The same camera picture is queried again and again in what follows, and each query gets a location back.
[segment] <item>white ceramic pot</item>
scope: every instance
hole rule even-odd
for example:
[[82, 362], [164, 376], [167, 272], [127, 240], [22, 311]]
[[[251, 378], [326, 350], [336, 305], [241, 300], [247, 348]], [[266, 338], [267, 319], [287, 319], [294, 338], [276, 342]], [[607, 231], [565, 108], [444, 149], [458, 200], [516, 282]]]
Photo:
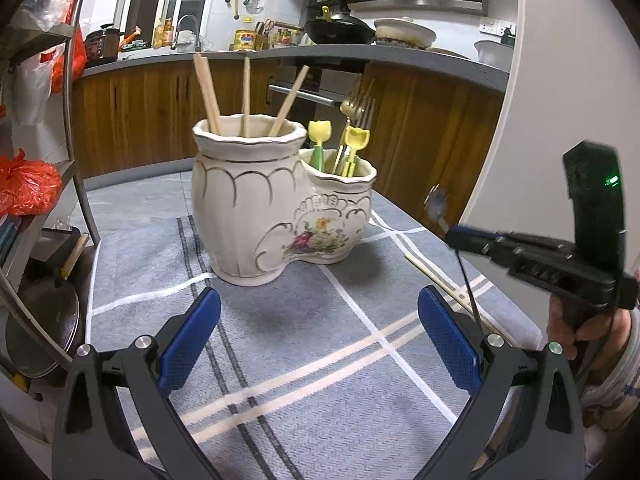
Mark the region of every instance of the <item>white ceramic pot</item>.
[[[279, 136], [265, 137], [274, 118], [251, 116], [245, 138], [241, 117], [222, 117], [222, 136], [209, 133], [206, 120], [193, 128], [193, 217], [214, 272], [254, 286], [294, 260], [347, 257], [369, 221], [375, 168], [359, 159], [354, 177], [320, 173], [306, 163], [312, 150], [299, 150], [301, 124], [285, 121]], [[332, 156], [325, 151], [327, 164]]]
[[426, 50], [436, 41], [435, 32], [408, 17], [384, 18], [373, 24], [376, 27], [376, 44]]
[[478, 51], [478, 61], [505, 72], [511, 71], [513, 47], [497, 41], [482, 40], [474, 44]]

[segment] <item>blue gripper pad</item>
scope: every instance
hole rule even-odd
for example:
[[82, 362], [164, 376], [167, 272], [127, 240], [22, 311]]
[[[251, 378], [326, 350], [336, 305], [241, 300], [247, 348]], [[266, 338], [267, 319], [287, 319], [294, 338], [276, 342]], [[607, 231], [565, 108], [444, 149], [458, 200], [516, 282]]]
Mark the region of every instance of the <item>blue gripper pad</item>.
[[196, 298], [186, 320], [159, 358], [158, 389], [164, 397], [184, 386], [220, 320], [220, 296], [209, 288]]
[[418, 296], [418, 317], [454, 384], [474, 396], [482, 384], [480, 359], [452, 317], [451, 307], [432, 285]]

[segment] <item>tile floor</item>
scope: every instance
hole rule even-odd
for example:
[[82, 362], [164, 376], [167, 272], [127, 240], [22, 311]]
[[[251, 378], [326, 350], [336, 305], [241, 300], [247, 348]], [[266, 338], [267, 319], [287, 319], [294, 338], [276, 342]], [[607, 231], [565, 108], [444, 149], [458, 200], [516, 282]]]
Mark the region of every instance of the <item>tile floor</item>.
[[[87, 193], [100, 236], [191, 214], [191, 171], [155, 176]], [[71, 225], [86, 230], [80, 206]]]

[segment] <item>yellow utensil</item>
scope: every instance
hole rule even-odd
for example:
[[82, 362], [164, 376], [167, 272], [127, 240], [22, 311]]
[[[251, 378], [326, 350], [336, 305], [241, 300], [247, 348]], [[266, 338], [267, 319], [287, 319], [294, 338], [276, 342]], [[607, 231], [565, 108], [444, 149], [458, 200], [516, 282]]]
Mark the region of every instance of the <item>yellow utensil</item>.
[[331, 121], [310, 121], [309, 139], [315, 142], [309, 165], [318, 171], [324, 171], [324, 149], [322, 143], [331, 138]]
[[349, 158], [342, 170], [342, 176], [353, 176], [353, 172], [356, 169], [356, 152], [364, 150], [369, 143], [369, 130], [363, 130], [361, 128], [354, 128], [349, 126], [344, 135], [344, 143], [351, 149], [349, 152]]
[[332, 22], [331, 13], [329, 12], [329, 7], [327, 7], [326, 5], [322, 6], [322, 15], [329, 23]]

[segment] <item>electrical outlet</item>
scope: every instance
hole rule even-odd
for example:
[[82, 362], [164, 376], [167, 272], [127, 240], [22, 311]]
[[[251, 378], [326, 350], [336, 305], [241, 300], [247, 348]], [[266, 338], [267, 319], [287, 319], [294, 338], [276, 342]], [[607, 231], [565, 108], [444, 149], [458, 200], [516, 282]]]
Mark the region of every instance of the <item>electrical outlet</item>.
[[483, 16], [480, 18], [480, 32], [496, 35], [498, 32], [498, 20]]
[[497, 22], [497, 27], [496, 27], [496, 34], [498, 36], [502, 36], [504, 34], [504, 31], [507, 28], [511, 29], [511, 33], [515, 34], [516, 33], [516, 24], [515, 23], [511, 23], [511, 22], [504, 22], [503, 20], [498, 20]]

